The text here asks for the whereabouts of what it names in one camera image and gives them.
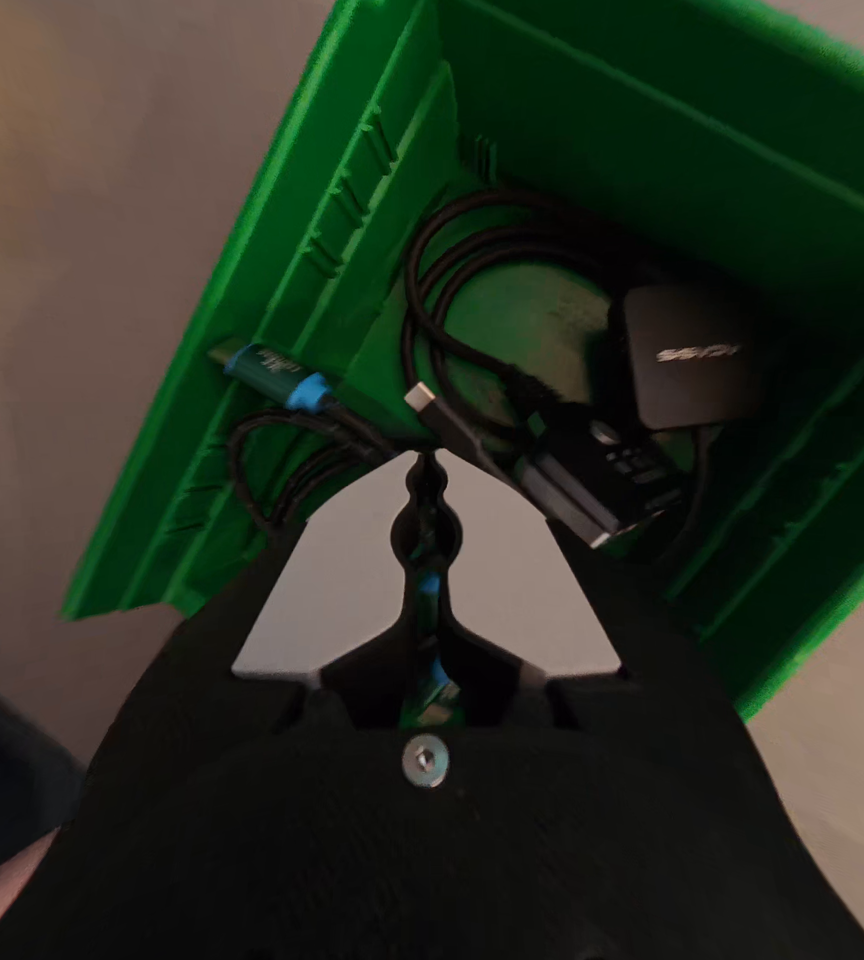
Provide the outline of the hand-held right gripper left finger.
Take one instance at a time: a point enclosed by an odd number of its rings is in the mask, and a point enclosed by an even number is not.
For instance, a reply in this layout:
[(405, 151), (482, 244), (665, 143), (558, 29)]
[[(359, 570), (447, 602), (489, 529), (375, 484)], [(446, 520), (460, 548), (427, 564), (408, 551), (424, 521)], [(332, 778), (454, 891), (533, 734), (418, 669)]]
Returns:
[(318, 684), (326, 666), (395, 624), (406, 574), (391, 531), (418, 460), (399, 455), (313, 513), (233, 663), (236, 677)]

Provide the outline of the green plastic bin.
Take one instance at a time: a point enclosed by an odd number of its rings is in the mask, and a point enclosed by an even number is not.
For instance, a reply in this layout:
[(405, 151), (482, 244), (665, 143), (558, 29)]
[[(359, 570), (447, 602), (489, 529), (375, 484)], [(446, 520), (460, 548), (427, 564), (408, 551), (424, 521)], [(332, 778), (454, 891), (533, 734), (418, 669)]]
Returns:
[(669, 584), (754, 716), (864, 599), (864, 56), (754, 2), (337, 2), (68, 588), (187, 617), (258, 553), (207, 358), (264, 340), (382, 426), (401, 260), (477, 186), (568, 199), (759, 295), (775, 361)]

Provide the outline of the black braided cable green plug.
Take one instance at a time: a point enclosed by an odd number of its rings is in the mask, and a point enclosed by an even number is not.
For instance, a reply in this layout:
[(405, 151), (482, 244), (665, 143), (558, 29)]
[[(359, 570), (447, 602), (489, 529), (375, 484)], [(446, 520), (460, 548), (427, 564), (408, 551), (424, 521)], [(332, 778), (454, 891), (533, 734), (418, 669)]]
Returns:
[[(412, 440), (390, 438), (335, 396), (331, 384), (318, 372), (295, 364), (288, 357), (256, 342), (229, 340), (216, 345), (210, 357), (223, 372), (257, 391), (270, 407), (248, 414), (235, 424), (227, 441), (227, 457), (236, 496), (270, 546), (298, 527), (301, 511), (330, 482), (354, 469), (368, 469), (375, 478), (379, 467), (406, 450)], [(245, 452), (248, 438), (268, 426), (290, 425), (326, 439), (326, 445), (303, 462), (287, 479), (270, 510), (266, 510), (248, 483)], [(461, 715), (459, 688), (448, 677), (440, 660), (436, 629), (442, 565), (433, 521), (437, 510), (415, 508), (407, 517), (404, 533), (406, 635), (382, 663), (405, 665), (401, 724), (434, 726)]]

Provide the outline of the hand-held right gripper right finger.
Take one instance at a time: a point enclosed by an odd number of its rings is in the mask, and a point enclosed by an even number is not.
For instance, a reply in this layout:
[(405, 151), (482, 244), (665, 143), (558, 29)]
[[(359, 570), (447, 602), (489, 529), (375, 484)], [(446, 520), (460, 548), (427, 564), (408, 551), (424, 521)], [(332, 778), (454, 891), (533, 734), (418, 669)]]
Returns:
[(459, 624), (549, 678), (615, 673), (618, 654), (540, 511), (451, 452), (437, 461), (461, 529), (448, 570)]

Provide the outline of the silver grey usb adapter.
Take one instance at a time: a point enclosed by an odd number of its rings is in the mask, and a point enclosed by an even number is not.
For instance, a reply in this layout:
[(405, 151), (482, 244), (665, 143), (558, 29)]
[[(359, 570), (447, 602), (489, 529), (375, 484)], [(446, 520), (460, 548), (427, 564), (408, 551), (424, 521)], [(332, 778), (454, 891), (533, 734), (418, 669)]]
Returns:
[(424, 382), (404, 395), (439, 446), (516, 489), (591, 548), (647, 523), (685, 498), (685, 473), (651, 438), (621, 431), (588, 404), (548, 400), (524, 420), (502, 466), (454, 406)]

